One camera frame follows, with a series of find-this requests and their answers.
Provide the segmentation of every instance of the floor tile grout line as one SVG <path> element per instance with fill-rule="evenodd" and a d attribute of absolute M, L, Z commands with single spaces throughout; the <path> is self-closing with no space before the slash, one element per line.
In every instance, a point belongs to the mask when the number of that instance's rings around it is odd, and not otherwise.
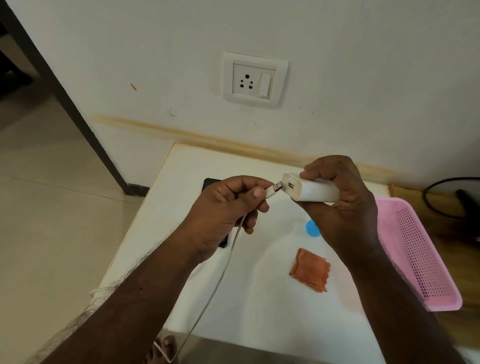
<path fill-rule="evenodd" d="M 3 175 L 3 174 L 0 174 L 0 176 L 1 176 L 1 177 L 5 177 L 5 178 L 11 178 L 11 179 L 13 179 L 13 180 L 21 180 L 21 181 L 26 181 L 26 182 L 31 182 L 31 183 L 38 183 L 38 184 L 42 184 L 42 185 L 44 185 L 44 186 L 49 186 L 49 187 L 57 187 L 57 188 L 61 188 L 61 189 L 63 189 L 63 190 L 74 191 L 74 192 L 78 192 L 78 193 L 81 193 L 81 194 L 89 194 L 89 195 L 92 195 L 92 196 L 108 198 L 108 199 L 110 199 L 110 200 L 120 201 L 120 202 L 126 202 L 126 203 L 128 203 L 128 204 L 136 204 L 135 202 L 132 202 L 132 201 L 119 200 L 119 199 L 113 198 L 113 197 L 102 196 L 102 195 L 100 195 L 100 194 L 93 194 L 93 193 L 85 192 L 85 191 L 78 191 L 78 190 L 74 190 L 73 188 L 56 186 L 56 185 L 54 185 L 54 184 L 49 184 L 49 183 L 44 183 L 44 182 L 27 180 L 27 179 L 25 179 L 25 178 L 5 176 L 5 175 Z"/>

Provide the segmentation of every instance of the white tabletop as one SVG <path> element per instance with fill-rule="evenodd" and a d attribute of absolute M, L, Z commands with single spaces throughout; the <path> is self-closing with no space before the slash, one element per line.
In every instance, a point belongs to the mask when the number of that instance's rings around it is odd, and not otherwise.
<path fill-rule="evenodd" d="M 254 175 L 272 182 L 299 168 L 175 144 L 105 275 L 101 287 L 123 278 L 165 239 L 200 194 L 205 178 Z M 366 183 L 377 197 L 387 187 Z M 353 280 L 334 251 L 304 230 L 307 214 L 279 192 L 268 200 L 253 235 L 240 233 L 230 266 L 195 335 L 330 363 L 383 363 Z M 289 276 L 299 248 L 331 264 L 328 292 Z M 230 245 L 218 249 L 188 279 L 166 327 L 187 332 L 211 294 Z M 99 291 L 96 297 L 104 292 Z"/>

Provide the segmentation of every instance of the person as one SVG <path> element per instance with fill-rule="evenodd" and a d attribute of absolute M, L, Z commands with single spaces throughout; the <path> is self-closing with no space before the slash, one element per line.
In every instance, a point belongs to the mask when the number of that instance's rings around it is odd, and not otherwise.
<path fill-rule="evenodd" d="M 297 203 L 349 269 L 385 361 L 464 363 L 385 254 L 377 235 L 375 199 L 352 160 L 318 158 L 300 176 L 332 180 L 340 190 L 340 200 L 332 206 Z M 178 228 L 43 363 L 166 363 L 152 343 L 187 278 L 245 214 L 243 228 L 253 233 L 258 211 L 269 209 L 265 190 L 271 185 L 262 178 L 237 176 L 205 188 Z M 168 355 L 176 352 L 173 336 L 157 342 Z"/>

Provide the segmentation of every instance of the white power adapter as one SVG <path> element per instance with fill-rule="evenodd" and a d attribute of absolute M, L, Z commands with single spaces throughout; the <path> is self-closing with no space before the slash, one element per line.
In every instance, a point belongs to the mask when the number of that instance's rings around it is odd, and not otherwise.
<path fill-rule="evenodd" d="M 284 173 L 282 191 L 295 201 L 337 202 L 340 199 L 340 191 L 332 181 L 322 178 L 304 180 L 295 173 Z"/>

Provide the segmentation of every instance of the smartphone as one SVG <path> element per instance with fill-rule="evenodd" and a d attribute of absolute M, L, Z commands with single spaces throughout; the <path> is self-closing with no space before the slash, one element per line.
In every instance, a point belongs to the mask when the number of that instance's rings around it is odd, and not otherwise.
<path fill-rule="evenodd" d="M 202 187 L 202 191 L 205 189 L 206 186 L 210 186 L 212 183 L 219 182 L 221 180 L 216 180 L 215 178 L 205 178 L 204 185 Z M 219 248 L 226 248 L 228 245 L 228 235 L 223 238 L 223 240 L 218 245 Z"/>

